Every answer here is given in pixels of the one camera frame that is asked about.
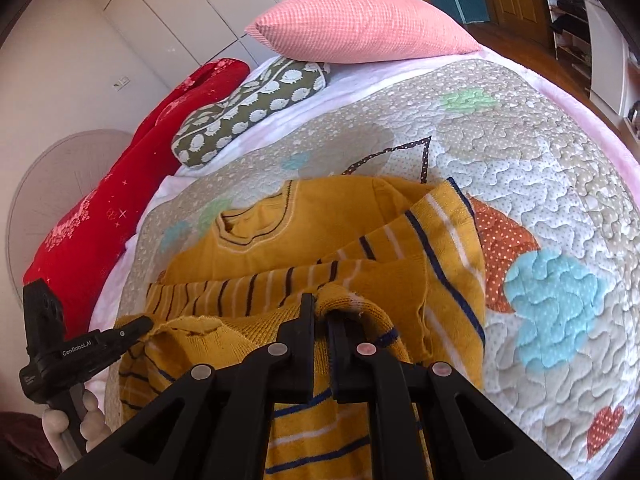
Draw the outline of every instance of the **mustard knit sweater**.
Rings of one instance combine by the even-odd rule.
[[[431,189],[335,176],[222,213],[174,258],[149,288],[153,330],[122,361],[125,418],[194,364],[223,368],[273,342],[304,292],[316,295],[316,316],[356,312],[367,338],[400,360],[448,361],[481,387],[484,260],[466,197],[451,179]],[[315,354],[312,401],[276,406],[266,474],[370,476],[366,406],[331,399],[323,339]]]

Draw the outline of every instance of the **quilted bedspread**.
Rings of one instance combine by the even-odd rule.
[[[201,178],[148,216],[119,314],[142,311],[146,284],[222,210],[340,173],[453,177],[484,203],[484,393],[574,478],[597,478],[640,412],[638,208],[574,121],[497,64],[396,83]]]

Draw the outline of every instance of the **red pillow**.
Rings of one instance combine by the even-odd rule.
[[[86,332],[111,269],[135,232],[162,180],[180,163],[171,140],[194,110],[231,94],[249,74],[246,63],[207,63],[172,91],[136,130],[95,190],[51,230],[25,272],[24,283],[43,278],[63,305],[66,336]]]

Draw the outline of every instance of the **pink pillow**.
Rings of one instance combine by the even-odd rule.
[[[300,61],[366,63],[480,50],[453,19],[422,0],[283,0],[245,31]]]

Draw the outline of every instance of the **wooden floor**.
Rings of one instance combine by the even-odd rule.
[[[573,71],[560,64],[553,53],[542,45],[511,34],[493,23],[472,23],[467,25],[467,30],[479,43],[495,50],[501,56],[532,69],[574,96],[620,136],[616,127],[589,100],[587,92],[584,91],[584,83],[574,78]]]

